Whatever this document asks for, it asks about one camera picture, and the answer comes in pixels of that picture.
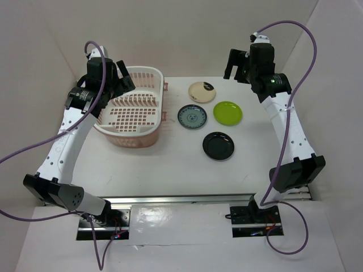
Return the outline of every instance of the green plate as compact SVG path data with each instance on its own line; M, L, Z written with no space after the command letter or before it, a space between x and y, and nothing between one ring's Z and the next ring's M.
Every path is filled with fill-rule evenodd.
M226 126L234 126L242 119L242 110L233 102L219 102L213 109L216 120Z

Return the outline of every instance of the beige plate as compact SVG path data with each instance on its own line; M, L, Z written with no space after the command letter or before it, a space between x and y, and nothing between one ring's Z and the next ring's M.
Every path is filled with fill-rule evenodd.
M216 96L216 89L208 82L195 82L189 87L188 94L195 102L207 103Z

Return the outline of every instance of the white backdrop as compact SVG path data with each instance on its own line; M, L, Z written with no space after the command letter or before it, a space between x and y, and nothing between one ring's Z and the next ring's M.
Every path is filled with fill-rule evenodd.
M106 46L126 65L167 77L223 75L231 48L248 50L250 34L278 20L305 24L317 0L33 0L73 72L85 72L83 45ZM300 29L266 31L284 67Z
M319 1L307 24L318 43L318 58L295 99L310 143L327 162L311 188L326 205L347 272L362 271L362 26L363 8L357 1ZM312 53L311 41L303 35L284 68L293 87Z
M1 1L0 158L45 140L59 128L74 77L45 23L27 1ZM30 218L35 197L23 186L49 150L39 147L0 165L0 209ZM29 224L0 215L1 271L14 271Z

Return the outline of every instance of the plastic basket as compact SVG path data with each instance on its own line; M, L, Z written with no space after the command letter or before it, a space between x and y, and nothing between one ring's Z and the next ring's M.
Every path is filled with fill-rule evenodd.
M159 138L163 92L167 91L163 74L155 68L127 67L136 89L112 99L98 117L94 128L117 146L142 148Z

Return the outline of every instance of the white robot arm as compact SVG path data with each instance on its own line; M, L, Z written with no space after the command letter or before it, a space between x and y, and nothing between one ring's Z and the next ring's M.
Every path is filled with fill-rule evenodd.
M283 200L285 195L296 188L313 181L325 166L323 156L316 156L302 130L294 103L288 109L291 86L285 74L275 73L275 50L268 37L254 33L251 35L249 52L232 49L230 51L225 79L230 78L233 66L237 66L234 77L240 83L251 84L261 105L267 111L275 129L280 146L284 141L287 111L290 111L290 128L285 155L282 160L277 180L265 202ZM275 169L269 172L272 179ZM261 200L267 191L264 188L252 199L257 210L268 209L272 205L261 206Z
M119 78L113 61L101 46L106 62L106 84L94 110L73 130L56 140L35 175L26 175L23 184L39 199L69 211L91 214L101 223L113 221L117 211L99 197L86 193L82 187L71 185L73 169L88 132L96 123L100 111L110 99L135 89L123 61L117 65L123 75ZM90 108L98 94L102 81L100 52L94 49L88 56L87 74L68 94L64 117L58 133L67 131Z

